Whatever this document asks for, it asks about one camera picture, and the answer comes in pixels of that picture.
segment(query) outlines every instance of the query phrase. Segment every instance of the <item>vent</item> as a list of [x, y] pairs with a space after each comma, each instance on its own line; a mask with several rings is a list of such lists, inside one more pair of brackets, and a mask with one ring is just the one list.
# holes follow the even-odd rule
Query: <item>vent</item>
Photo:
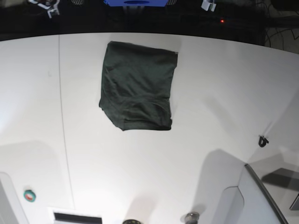
[[78, 224], [102, 224], [100, 217], [76, 216], [63, 213], [54, 213], [56, 221]]

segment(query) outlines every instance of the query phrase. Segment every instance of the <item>white bracket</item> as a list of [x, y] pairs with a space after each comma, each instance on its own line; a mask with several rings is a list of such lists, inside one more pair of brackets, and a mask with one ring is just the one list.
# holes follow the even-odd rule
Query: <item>white bracket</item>
[[201, 7], [206, 11], [211, 10], [212, 12], [214, 12], [216, 4], [214, 3], [214, 0], [203, 0]]

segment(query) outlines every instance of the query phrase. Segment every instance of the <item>cable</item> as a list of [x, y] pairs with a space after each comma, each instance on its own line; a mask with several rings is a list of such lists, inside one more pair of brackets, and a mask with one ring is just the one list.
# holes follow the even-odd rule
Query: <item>cable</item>
[[293, 32], [292, 29], [291, 29], [291, 32], [292, 32], [292, 34], [293, 34], [294, 40], [297, 40], [297, 39], [299, 38], [299, 36], [295, 37], [295, 34], [294, 34], [294, 32]]
[[266, 43], [267, 41], [269, 41], [269, 40], [271, 39], [271, 37], [275, 36], [276, 34], [280, 34], [280, 33], [285, 32], [285, 31], [287, 31], [287, 30], [292, 30], [292, 29], [283, 29], [283, 30], [281, 30], [281, 31], [278, 31], [278, 32], [272, 34], [271, 36], [268, 37], [268, 39], [265, 41], [265, 43]]
[[269, 37], [269, 35], [268, 35], [268, 31], [269, 31], [269, 30], [266, 31], [266, 35], [267, 35], [267, 37], [268, 37], [267, 40], [269, 40], [269, 48], [271, 48], [271, 40], [270, 40], [270, 37]]
[[280, 35], [281, 35], [281, 38], [282, 38], [282, 50], [285, 50], [285, 40], [284, 40], [284, 36], [282, 35], [282, 33], [280, 33]]
[[281, 19], [281, 18], [298, 18], [298, 17], [299, 17], [298, 15], [288, 15], [288, 16], [281, 16], [277, 18]]
[[268, 5], [268, 16], [271, 18], [271, 16], [270, 16], [270, 6], [273, 6], [272, 3], [270, 3], [270, 4]]
[[258, 2], [258, 3], [256, 3], [256, 4], [251, 5], [250, 7], [257, 6], [257, 5], [259, 5], [259, 4], [264, 4], [264, 5], [266, 6], [266, 8], [268, 8], [267, 4], [264, 3], [264, 2]]

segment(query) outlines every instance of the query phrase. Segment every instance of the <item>white panel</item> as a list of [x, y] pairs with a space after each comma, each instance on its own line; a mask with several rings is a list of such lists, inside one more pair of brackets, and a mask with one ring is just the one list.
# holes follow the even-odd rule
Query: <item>white panel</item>
[[5, 224], [1, 214], [0, 214], [0, 224]]
[[[59, 88], [58, 36], [0, 42], [0, 172], [11, 177], [30, 224], [47, 206], [72, 208]], [[23, 192], [36, 193], [34, 203]]]
[[[299, 88], [299, 56], [275, 49], [155, 34], [62, 35], [60, 40], [76, 208], [98, 212], [108, 224], [134, 217], [178, 224], [192, 208], [204, 210], [200, 224], [211, 223], [222, 191], [237, 184], [243, 166], [237, 159], [224, 166], [226, 157], [215, 150], [247, 161], [258, 135], [276, 122]], [[98, 107], [111, 40], [179, 52], [171, 131], [122, 132]], [[214, 152], [218, 156], [211, 162]]]
[[244, 197], [245, 205], [238, 224], [281, 224], [246, 169], [242, 172], [239, 189]]
[[237, 224], [244, 208], [244, 198], [238, 187], [223, 191], [213, 218], [213, 224]]
[[[250, 165], [259, 178], [279, 168], [299, 172], [299, 92], [268, 132], [269, 144], [255, 151]], [[265, 184], [289, 224], [299, 223], [299, 211], [290, 210], [298, 195], [295, 190]]]
[[27, 217], [25, 216], [24, 210], [21, 207], [13, 183], [10, 177], [5, 173], [0, 173], [0, 187], [0, 204], [4, 206], [4, 208], [0, 208], [0, 216], [2, 221], [4, 221], [6, 218], [7, 224], [28, 224]]

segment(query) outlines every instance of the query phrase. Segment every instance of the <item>blue object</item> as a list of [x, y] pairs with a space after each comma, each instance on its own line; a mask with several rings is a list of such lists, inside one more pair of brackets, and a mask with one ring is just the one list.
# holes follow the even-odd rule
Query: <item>blue object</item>
[[164, 7], [168, 0], [104, 0], [109, 6], [154, 6]]

